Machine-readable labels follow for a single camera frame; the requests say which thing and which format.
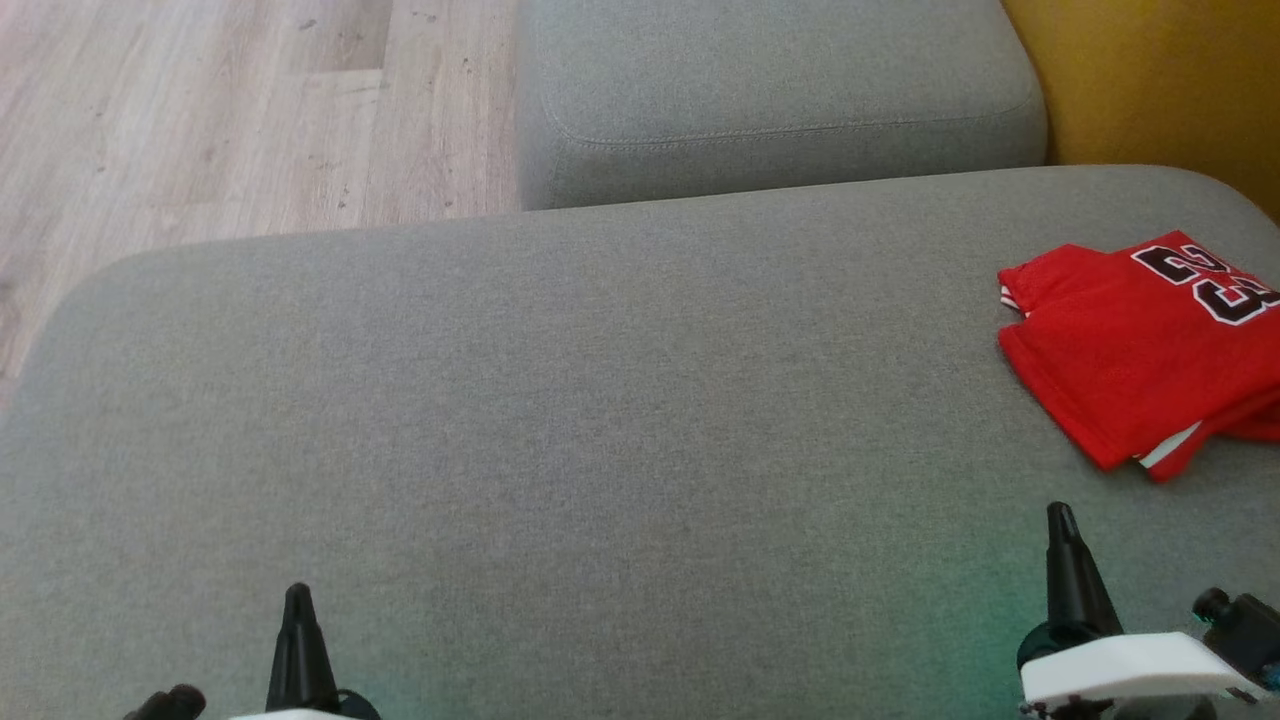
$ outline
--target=white trim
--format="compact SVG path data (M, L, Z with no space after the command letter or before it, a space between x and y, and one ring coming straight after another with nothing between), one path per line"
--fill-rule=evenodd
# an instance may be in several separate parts
M1180 433L1169 436L1167 438L1165 438L1165 442L1157 445L1155 450L1148 452L1146 456L1140 457L1138 462L1142 462L1142 466L1148 470L1152 469L1156 464L1158 464L1165 457L1169 457L1170 454L1172 454L1184 442L1187 442L1187 438L1192 437L1192 433L1194 433L1196 429L1201 427L1201 423L1203 423L1203 420L1196 423L1194 425L1187 428Z

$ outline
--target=sofa seat cushion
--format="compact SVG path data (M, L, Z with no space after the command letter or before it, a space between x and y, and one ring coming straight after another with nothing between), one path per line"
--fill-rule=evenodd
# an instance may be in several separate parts
M1000 0L529 0L530 209L1043 161Z
M1050 501L1132 632L1194 630L1213 584L1280 601L1280 450L1102 474L996 346L998 269L1174 228L1280 283L1262 213L1160 168L125 260L0 429L0 697L253 711L303 580L384 717L1010 716Z

